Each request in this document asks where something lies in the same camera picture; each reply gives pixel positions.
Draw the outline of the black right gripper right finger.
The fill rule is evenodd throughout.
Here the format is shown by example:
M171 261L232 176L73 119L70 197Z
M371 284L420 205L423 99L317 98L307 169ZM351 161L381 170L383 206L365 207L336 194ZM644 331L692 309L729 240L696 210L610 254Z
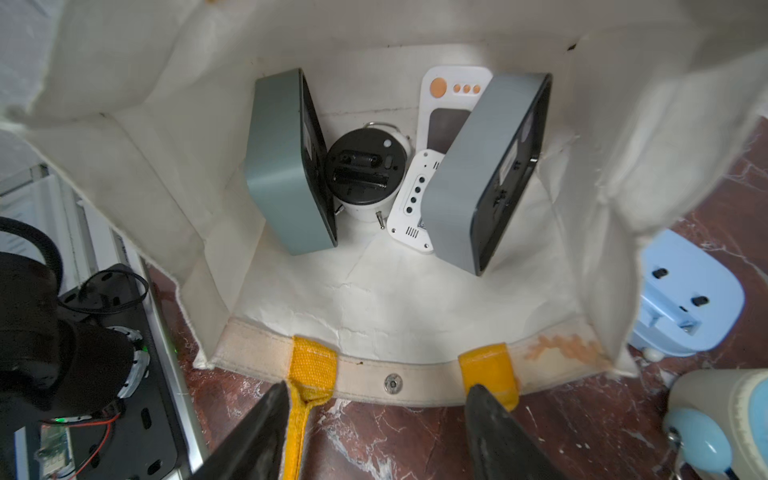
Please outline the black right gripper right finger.
M566 479L486 387L470 388L464 412L474 479Z

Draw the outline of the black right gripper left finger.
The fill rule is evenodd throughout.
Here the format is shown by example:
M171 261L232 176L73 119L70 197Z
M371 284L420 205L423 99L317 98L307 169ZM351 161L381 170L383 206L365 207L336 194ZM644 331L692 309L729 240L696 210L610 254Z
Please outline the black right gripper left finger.
M190 479L279 479L289 414L289 389L274 384Z

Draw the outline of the blue round alarm clock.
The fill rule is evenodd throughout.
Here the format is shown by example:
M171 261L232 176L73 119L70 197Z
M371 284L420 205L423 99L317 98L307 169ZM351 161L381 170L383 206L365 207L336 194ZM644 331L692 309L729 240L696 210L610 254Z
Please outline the blue round alarm clock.
M673 384L667 406L673 479L686 466L702 479L767 477L765 369L692 371Z

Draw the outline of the light blue square clock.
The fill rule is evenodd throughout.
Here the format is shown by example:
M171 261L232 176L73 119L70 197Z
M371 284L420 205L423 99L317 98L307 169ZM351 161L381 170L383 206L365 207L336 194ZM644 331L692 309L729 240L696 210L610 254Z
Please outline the light blue square clock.
M745 305L737 277L677 233L659 234L642 254L641 307L628 344L646 361L717 347Z

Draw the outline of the grey square alarm clock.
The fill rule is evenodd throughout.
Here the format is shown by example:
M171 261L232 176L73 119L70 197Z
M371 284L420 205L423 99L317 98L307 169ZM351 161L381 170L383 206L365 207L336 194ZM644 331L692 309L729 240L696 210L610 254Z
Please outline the grey square alarm clock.
M303 70L257 80L245 179L267 225L292 255L338 245L334 198L324 179L326 156Z
M540 157L552 86L550 73L499 74L481 94L423 198L441 260L486 270Z

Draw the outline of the white timer orange buttons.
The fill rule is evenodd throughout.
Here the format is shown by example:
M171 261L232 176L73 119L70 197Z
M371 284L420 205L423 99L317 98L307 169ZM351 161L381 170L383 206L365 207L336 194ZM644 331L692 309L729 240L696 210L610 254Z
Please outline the white timer orange buttons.
M436 66L423 76L416 149L445 154L493 78L480 66Z

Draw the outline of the white canvas bag yellow handles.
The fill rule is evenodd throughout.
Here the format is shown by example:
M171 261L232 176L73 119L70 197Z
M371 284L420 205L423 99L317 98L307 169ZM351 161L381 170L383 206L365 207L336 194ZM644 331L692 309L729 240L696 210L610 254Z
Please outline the white canvas bag yellow handles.
M256 82L300 68L332 136L413 134L436 65L553 77L539 165L486 272L341 219L293 256L246 185ZM27 142L177 286L195 364L279 381L294 336L335 393L465 400L505 343L523 392L633 375L640 252L693 209L767 97L763 1L5 1L1 144Z

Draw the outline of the small white button clock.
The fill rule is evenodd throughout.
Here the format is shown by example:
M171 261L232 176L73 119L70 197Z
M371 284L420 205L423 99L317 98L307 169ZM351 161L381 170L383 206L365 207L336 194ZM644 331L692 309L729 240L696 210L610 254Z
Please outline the small white button clock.
M424 254L431 254L433 246L421 207L426 188L443 159L442 153L431 149L414 155L387 219L387 231L395 241Z

